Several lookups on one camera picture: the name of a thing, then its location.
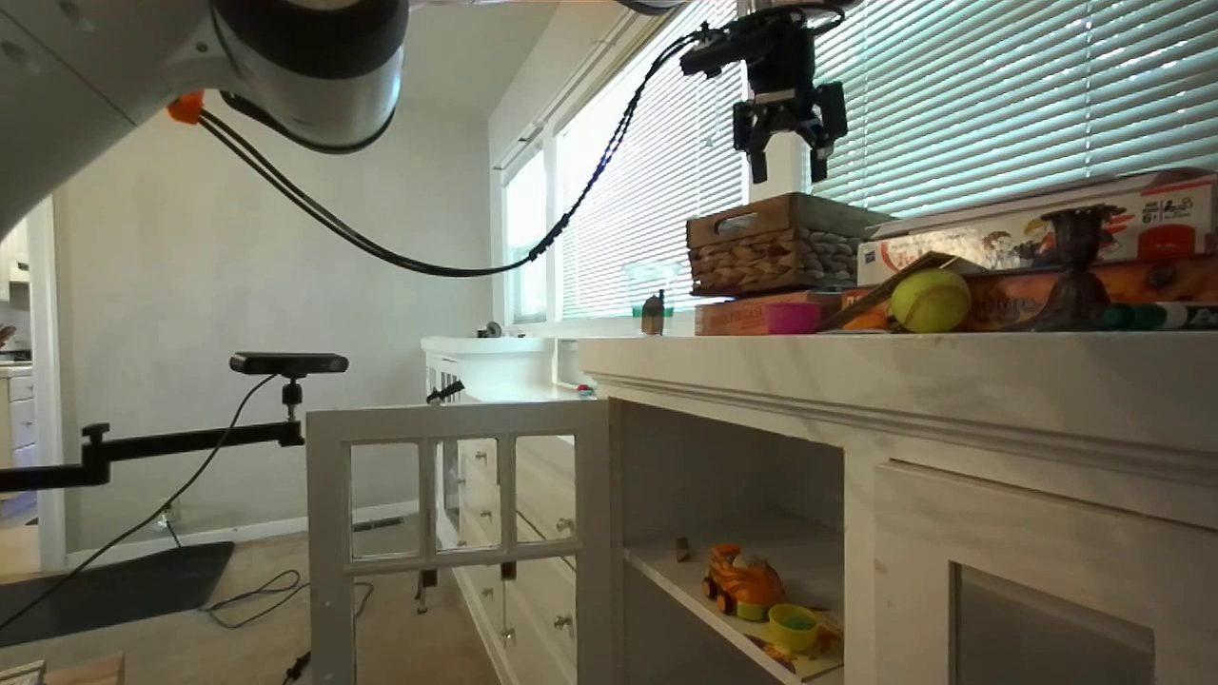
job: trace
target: window blinds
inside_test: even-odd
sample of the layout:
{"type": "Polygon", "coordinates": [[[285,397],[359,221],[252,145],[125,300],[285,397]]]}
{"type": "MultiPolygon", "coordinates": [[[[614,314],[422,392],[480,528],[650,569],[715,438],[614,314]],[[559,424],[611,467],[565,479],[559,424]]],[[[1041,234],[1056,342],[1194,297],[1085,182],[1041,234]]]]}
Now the window blinds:
{"type": "MultiPolygon", "coordinates": [[[[736,17],[736,0],[688,4],[559,131],[559,205],[567,205],[593,172],[611,131],[655,55],[699,22],[718,26],[736,17]]],[[[739,101],[743,69],[699,82],[680,75],[680,66],[670,60],[650,82],[626,148],[559,240],[565,320],[627,318],[655,291],[666,291],[675,309],[688,306],[685,217],[730,208],[745,198],[745,172],[730,148],[730,103],[739,101]]]]}
{"type": "Polygon", "coordinates": [[[868,0],[817,40],[848,137],[815,194],[895,217],[1218,169],[1218,4],[868,0]]]}

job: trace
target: black cable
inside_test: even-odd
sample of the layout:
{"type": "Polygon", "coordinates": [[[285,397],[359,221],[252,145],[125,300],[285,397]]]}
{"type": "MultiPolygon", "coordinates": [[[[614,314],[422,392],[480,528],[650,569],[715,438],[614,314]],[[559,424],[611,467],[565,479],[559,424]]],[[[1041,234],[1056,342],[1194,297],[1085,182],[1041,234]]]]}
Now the black cable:
{"type": "Polygon", "coordinates": [[[52,585],[45,585],[40,599],[31,599],[22,609],[7,613],[7,616],[0,622],[0,637],[4,637],[16,622],[22,622],[27,613],[36,613],[42,603],[51,603],[52,594],[61,594],[73,578],[79,578],[95,560],[103,560],[103,556],[106,556],[109,548],[120,548],[125,537],[140,532],[140,528],[153,526],[163,512],[170,512],[170,507],[202,479],[202,472],[216,462],[216,455],[226,448],[230,434],[238,430],[244,406],[246,406],[252,397],[255,397],[260,387],[268,387],[269,382],[276,382],[276,373],[264,376],[255,387],[244,392],[244,401],[238,404],[238,410],[233,410],[233,418],[230,418],[230,430],[222,434],[222,441],[211,448],[211,457],[189,472],[189,479],[187,479],[175,495],[167,495],[150,517],[140,517],[137,526],[130,526],[130,528],[120,532],[113,542],[106,542],[98,552],[92,552],[83,562],[78,562],[78,569],[73,569],[70,575],[61,575],[52,585]]]}
{"type": "Polygon", "coordinates": [[[180,526],[175,526],[170,512],[159,512],[159,513],[163,513],[167,537],[175,542],[175,548],[184,548],[184,537],[180,537],[180,526]]]}
{"type": "Polygon", "coordinates": [[[268,578],[264,585],[255,585],[255,592],[244,592],[244,594],[233,594],[233,599],[211,607],[205,616],[211,616],[215,623],[238,632],[238,628],[246,628],[246,623],[269,616],[276,609],[282,609],[285,603],[295,603],[304,585],[309,585],[304,575],[291,569],[291,571],[269,575],[269,578],[268,578]],[[226,609],[238,609],[238,607],[244,607],[244,603],[260,603],[260,599],[277,599],[277,603],[269,603],[269,607],[264,607],[260,613],[240,616],[240,622],[230,622],[230,616],[226,616],[226,609]]]}
{"type": "MultiPolygon", "coordinates": [[[[359,599],[359,609],[353,609],[353,622],[359,622],[359,616],[370,609],[370,603],[375,603],[376,585],[375,585],[375,584],[353,584],[353,585],[361,585],[361,592],[367,592],[367,599],[359,599]]],[[[312,651],[297,655],[297,661],[282,674],[282,685],[300,682],[300,678],[304,678],[304,670],[309,670],[309,661],[312,661],[312,651]]]]}
{"type": "Polygon", "coordinates": [[[621,109],[599,169],[592,172],[592,181],[581,182],[581,189],[574,194],[574,201],[567,205],[567,215],[532,244],[529,255],[515,259],[515,264],[498,264],[498,268],[441,268],[441,264],[422,264],[400,253],[390,253],[386,244],[361,238],[359,227],[349,227],[345,221],[340,221],[328,205],[320,205],[312,194],[304,194],[295,181],[285,181],[246,137],[240,137],[233,127],[226,127],[216,116],[202,109],[202,131],[211,131],[230,154],[238,154],[255,174],[264,174],[282,198],[291,198],[297,208],[304,208],[312,221],[320,221],[328,234],[334,234],[340,240],[353,244],[359,253],[392,264],[400,269],[416,269],[416,276],[433,276],[433,278],[490,278],[490,276],[505,276],[519,269],[532,259],[541,259],[574,221],[574,215],[581,208],[585,194],[602,182],[602,174],[611,172],[618,148],[626,145],[626,132],[637,121],[637,109],[642,103],[642,93],[650,85],[650,75],[678,59],[688,41],[697,41],[699,30],[675,40],[642,71],[640,87],[631,93],[627,106],[621,109]]]}

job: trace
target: black mat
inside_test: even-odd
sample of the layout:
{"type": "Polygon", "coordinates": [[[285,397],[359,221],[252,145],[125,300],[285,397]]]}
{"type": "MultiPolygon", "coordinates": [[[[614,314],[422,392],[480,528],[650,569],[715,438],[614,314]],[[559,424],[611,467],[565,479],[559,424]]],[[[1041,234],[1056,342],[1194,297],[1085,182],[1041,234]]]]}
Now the black mat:
{"type": "MultiPolygon", "coordinates": [[[[109,628],[159,613],[202,609],[226,575],[233,545],[170,548],[150,560],[78,575],[51,603],[0,628],[0,647],[109,628]]],[[[0,585],[0,622],[56,578],[0,585]]]]}

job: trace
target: camera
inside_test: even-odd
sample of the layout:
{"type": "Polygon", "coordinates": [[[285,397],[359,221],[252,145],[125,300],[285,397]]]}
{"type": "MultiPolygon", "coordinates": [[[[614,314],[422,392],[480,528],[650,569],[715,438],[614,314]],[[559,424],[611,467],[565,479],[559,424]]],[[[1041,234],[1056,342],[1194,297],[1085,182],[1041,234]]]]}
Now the camera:
{"type": "Polygon", "coordinates": [[[297,352],[240,352],[230,368],[246,376],[309,376],[309,373],[345,373],[343,354],[297,354],[297,352]]]}

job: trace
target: toy fruit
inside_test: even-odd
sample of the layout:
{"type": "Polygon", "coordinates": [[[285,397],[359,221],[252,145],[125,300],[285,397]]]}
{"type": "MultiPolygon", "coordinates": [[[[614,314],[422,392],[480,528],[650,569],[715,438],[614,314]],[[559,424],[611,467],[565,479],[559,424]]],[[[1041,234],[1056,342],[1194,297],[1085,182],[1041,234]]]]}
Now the toy fruit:
{"type": "Polygon", "coordinates": [[[767,645],[777,660],[815,655],[821,622],[805,607],[773,607],[767,623],[767,645]]]}
{"type": "Polygon", "coordinates": [[[759,556],[713,548],[706,594],[718,607],[718,613],[762,623],[770,607],[783,599],[783,584],[759,556]]]}
{"type": "Polygon", "coordinates": [[[967,320],[975,297],[956,269],[916,269],[895,286],[886,314],[907,333],[953,333],[967,320]]]}

